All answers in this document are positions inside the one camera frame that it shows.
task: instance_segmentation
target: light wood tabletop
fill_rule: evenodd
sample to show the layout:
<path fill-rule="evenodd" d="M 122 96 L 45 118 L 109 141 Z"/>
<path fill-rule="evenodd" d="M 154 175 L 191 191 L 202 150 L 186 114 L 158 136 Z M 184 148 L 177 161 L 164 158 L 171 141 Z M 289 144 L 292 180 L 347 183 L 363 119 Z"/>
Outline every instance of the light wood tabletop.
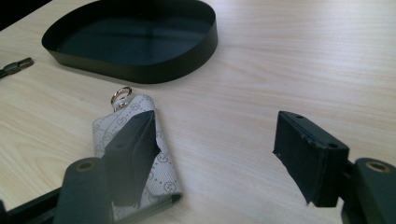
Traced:
<path fill-rule="evenodd" d="M 141 223 L 342 223 L 316 208 L 272 153 L 280 110 L 301 114 L 350 148 L 349 159 L 396 164 L 394 1 L 205 0 L 219 45 L 185 77 L 143 85 L 58 64 L 47 29 L 91 0 L 53 0 L 0 32 L 0 199 L 7 210 L 62 185 L 93 156 L 92 122 L 115 91 L 151 96 L 184 197 Z"/>

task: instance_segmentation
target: gold ring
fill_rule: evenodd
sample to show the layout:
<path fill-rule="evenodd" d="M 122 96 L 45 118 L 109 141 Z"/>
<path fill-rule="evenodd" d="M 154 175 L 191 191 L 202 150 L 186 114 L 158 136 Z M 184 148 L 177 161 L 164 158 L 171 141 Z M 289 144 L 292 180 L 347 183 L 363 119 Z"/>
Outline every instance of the gold ring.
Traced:
<path fill-rule="evenodd" d="M 110 103 L 113 105 L 113 103 L 116 101 L 116 99 L 123 93 L 128 91 L 128 95 L 132 94 L 132 88 L 131 87 L 123 87 L 121 89 L 119 89 L 116 93 L 114 93 L 113 97 L 111 97 L 111 101 Z"/>

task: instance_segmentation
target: monogram pattern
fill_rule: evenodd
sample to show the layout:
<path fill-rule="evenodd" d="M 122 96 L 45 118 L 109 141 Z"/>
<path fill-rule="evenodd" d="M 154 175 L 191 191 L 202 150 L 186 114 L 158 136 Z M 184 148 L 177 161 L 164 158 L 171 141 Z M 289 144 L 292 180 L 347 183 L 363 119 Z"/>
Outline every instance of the monogram pattern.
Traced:
<path fill-rule="evenodd" d="M 105 147 L 117 135 L 122 126 L 128 120 L 139 113 L 145 111 L 155 111 L 151 97 L 147 95 L 136 95 L 136 97 L 117 112 L 97 119 L 92 124 L 94 154 L 102 158 L 105 155 Z M 171 197 L 174 195 L 182 196 L 177 175 L 172 165 L 168 147 L 163 139 L 163 130 L 157 114 L 155 114 L 156 139 L 161 153 L 156 157 L 151 172 L 148 176 L 142 200 L 139 206 L 123 206 L 114 209 L 115 221 L 125 218 L 140 220 L 162 211 L 165 207 L 172 205 Z"/>

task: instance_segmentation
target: wallet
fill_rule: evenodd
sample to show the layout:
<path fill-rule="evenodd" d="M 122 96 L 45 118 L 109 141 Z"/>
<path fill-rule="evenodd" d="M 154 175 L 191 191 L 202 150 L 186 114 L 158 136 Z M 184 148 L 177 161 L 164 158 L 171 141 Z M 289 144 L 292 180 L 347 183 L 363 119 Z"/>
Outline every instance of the wallet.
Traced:
<path fill-rule="evenodd" d="M 131 93 L 130 87 L 117 91 L 114 113 L 92 124 L 94 155 L 105 161 L 116 223 L 153 216 L 183 195 L 153 100 Z"/>

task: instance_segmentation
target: black tray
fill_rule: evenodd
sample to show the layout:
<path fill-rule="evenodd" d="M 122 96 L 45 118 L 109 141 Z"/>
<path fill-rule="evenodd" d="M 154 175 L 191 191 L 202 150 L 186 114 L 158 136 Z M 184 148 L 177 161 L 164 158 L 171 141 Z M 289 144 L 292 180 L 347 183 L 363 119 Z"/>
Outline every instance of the black tray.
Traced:
<path fill-rule="evenodd" d="M 183 77 L 218 44 L 215 11 L 195 0 L 102 0 L 60 18 L 42 38 L 58 63 L 136 83 Z"/>

